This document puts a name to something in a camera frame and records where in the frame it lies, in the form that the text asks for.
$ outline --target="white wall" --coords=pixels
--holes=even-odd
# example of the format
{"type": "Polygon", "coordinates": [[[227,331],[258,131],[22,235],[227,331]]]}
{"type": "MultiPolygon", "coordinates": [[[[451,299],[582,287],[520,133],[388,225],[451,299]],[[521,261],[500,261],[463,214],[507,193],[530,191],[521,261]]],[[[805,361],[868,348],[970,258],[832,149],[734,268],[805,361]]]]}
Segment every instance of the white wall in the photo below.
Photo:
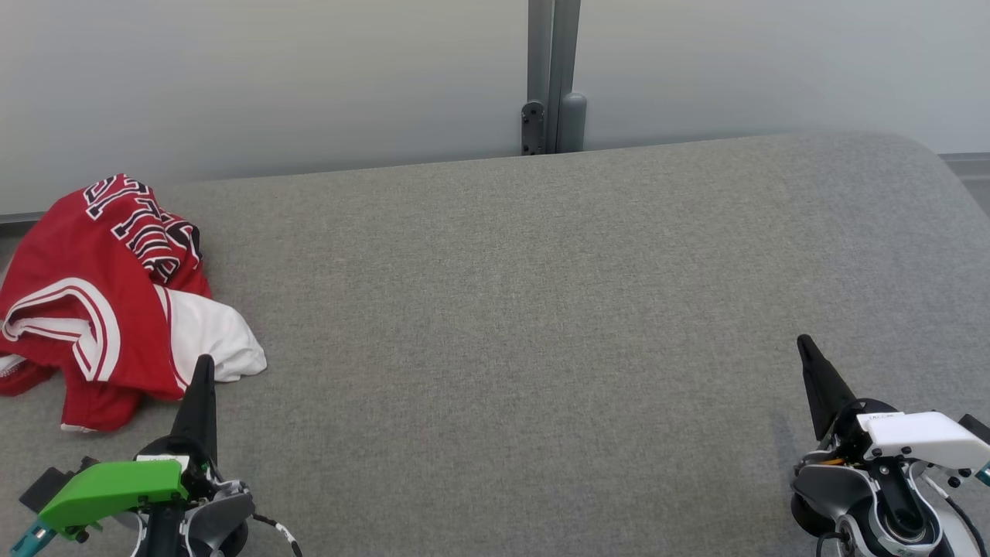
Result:
{"type": "Polygon", "coordinates": [[[523,0],[0,0],[0,214],[125,171],[515,155],[523,0]]]}
{"type": "Polygon", "coordinates": [[[990,152],[986,0],[583,0],[585,149],[814,128],[990,152]]]}

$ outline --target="gray couch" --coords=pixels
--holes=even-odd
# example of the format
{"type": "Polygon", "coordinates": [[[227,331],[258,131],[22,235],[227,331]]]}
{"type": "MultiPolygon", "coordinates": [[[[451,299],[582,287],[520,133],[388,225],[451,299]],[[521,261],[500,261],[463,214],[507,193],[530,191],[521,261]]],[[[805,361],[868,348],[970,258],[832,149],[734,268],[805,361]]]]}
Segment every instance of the gray couch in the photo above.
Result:
{"type": "MultiPolygon", "coordinates": [[[[990,419],[990,220],[931,152],[815,134],[157,190],[269,369],[218,387],[220,464],[307,556],[814,554],[794,340],[860,395],[990,419]]],[[[0,539],[47,466],[169,427],[0,401],[0,539]]],[[[990,531],[990,493],[957,498],[990,531]]],[[[50,555],[126,556],[116,523],[50,555]]],[[[253,526],[247,556],[289,555],[253,526]]]]}

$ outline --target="jersey lettering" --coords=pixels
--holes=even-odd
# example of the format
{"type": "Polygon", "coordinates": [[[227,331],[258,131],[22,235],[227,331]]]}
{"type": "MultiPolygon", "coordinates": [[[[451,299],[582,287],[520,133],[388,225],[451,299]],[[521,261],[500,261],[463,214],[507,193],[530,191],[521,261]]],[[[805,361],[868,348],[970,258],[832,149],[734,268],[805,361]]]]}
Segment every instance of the jersey lettering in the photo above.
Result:
{"type": "Polygon", "coordinates": [[[168,284],[178,271],[183,256],[181,249],[199,267],[203,254],[199,249],[199,229],[186,220],[162,211],[149,187],[126,174],[100,180],[83,190],[86,214],[98,220],[113,206],[114,220],[127,215],[113,225],[114,237],[125,243],[142,266],[168,284]]]}

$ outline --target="basketball jersey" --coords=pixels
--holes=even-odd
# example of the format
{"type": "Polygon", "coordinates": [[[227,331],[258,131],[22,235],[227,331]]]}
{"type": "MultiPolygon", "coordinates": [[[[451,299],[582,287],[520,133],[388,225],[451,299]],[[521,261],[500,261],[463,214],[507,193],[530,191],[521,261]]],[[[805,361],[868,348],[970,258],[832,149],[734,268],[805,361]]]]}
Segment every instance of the basketball jersey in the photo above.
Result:
{"type": "Polygon", "coordinates": [[[62,427],[113,430],[144,394],[178,399],[209,353],[217,381],[264,369],[244,319],[209,299],[199,230],[118,174],[60,199],[0,287],[0,394],[62,370],[62,427]]]}

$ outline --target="black cable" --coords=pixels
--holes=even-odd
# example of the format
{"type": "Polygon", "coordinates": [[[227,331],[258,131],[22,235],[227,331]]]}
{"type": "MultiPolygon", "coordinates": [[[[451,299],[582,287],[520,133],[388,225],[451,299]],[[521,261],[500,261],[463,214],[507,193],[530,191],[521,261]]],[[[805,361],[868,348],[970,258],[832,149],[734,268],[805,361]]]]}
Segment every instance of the black cable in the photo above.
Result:
{"type": "Polygon", "coordinates": [[[973,524],[973,521],[969,519],[969,515],[966,514],[966,512],[962,510],[962,507],[953,501],[952,498],[945,498],[945,502],[947,502],[948,505],[952,507],[952,510],[959,515],[959,518],[962,518],[962,521],[966,523],[966,527],[969,528],[969,533],[973,534],[973,539],[976,540],[976,546],[980,549],[980,557],[987,557],[987,546],[983,543],[983,536],[980,535],[980,532],[976,529],[976,525],[973,524]]]}
{"type": "Polygon", "coordinates": [[[818,545],[815,547],[815,557],[822,557],[822,548],[825,547],[825,540],[827,539],[845,540],[845,536],[838,532],[826,532],[818,536],[818,545]]]}
{"type": "Polygon", "coordinates": [[[268,518],[267,516],[262,516],[258,513],[253,513],[250,517],[257,520],[258,522],[264,522],[265,524],[268,524],[269,526],[275,528],[279,532],[282,532],[282,535],[285,536],[285,539],[289,540],[289,543],[292,544],[292,554],[295,555],[296,557],[303,557],[303,550],[299,549],[299,543],[296,542],[296,538],[292,537],[292,534],[289,533],[289,530],[287,530],[285,526],[279,524],[278,522],[272,520],[271,518],[268,518]]]}

